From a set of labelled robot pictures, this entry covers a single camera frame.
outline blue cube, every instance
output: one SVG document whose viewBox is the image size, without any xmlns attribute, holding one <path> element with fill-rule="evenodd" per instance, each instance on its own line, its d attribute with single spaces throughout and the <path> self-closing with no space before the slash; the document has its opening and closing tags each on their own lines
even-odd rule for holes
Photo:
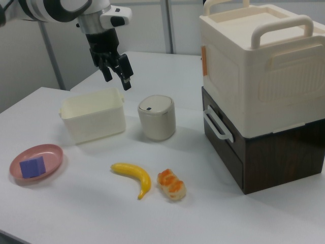
<svg viewBox="0 0 325 244">
<path fill-rule="evenodd" d="M 32 158 L 19 163 L 24 179 L 40 176 L 45 173 L 43 157 Z"/>
</svg>

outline yellow banana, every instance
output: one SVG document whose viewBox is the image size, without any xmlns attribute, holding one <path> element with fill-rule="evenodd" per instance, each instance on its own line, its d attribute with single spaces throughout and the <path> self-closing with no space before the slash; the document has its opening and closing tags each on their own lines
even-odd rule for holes
<svg viewBox="0 0 325 244">
<path fill-rule="evenodd" d="M 142 199 L 143 196 L 150 190 L 151 179 L 149 174 L 143 168 L 133 164 L 116 163 L 111 166 L 111 169 L 116 173 L 130 175 L 140 180 L 141 192 L 138 195 L 139 200 Z"/>
</svg>

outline white plastic bin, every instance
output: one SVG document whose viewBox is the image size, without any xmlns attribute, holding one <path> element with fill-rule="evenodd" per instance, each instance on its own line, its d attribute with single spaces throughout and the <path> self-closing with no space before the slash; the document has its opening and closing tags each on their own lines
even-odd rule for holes
<svg viewBox="0 0 325 244">
<path fill-rule="evenodd" d="M 117 88 L 63 100 L 59 115 L 76 143 L 123 132 L 123 95 Z"/>
<path fill-rule="evenodd" d="M 252 138 L 325 118 L 325 26 L 273 5 L 200 16 L 204 88 Z"/>
</svg>

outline white cylindrical container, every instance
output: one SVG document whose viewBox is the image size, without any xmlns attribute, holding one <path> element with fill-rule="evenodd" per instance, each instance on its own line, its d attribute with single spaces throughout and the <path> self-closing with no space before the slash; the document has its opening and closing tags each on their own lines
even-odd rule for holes
<svg viewBox="0 0 325 244">
<path fill-rule="evenodd" d="M 152 140 L 166 140 L 176 129 L 175 105 L 170 97 L 153 95 L 138 107 L 144 134 Z"/>
</svg>

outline white wall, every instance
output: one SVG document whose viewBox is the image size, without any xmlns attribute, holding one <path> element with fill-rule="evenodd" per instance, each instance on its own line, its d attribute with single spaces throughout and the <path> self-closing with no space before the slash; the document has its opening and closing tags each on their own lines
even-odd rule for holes
<svg viewBox="0 0 325 244">
<path fill-rule="evenodd" d="M 39 87 L 59 88 L 38 23 L 0 28 L 0 112 Z"/>
<path fill-rule="evenodd" d="M 125 51 L 166 53 L 159 0 L 137 0 L 129 4 L 126 0 L 117 0 L 111 1 L 111 4 L 130 7 L 133 12 L 130 25 L 116 28 L 120 53 Z M 86 36 L 76 28 L 76 23 L 77 21 L 45 24 L 67 90 L 98 70 L 93 65 Z"/>
<path fill-rule="evenodd" d="M 273 4 L 296 14 L 305 14 L 314 21 L 325 24 L 325 2 L 295 3 L 252 3 L 252 5 Z M 241 4 L 223 4 L 222 7 L 237 7 Z M 203 13 L 202 1 L 172 0 L 174 51 L 177 54 L 200 55 L 201 33 L 199 16 Z"/>
</svg>

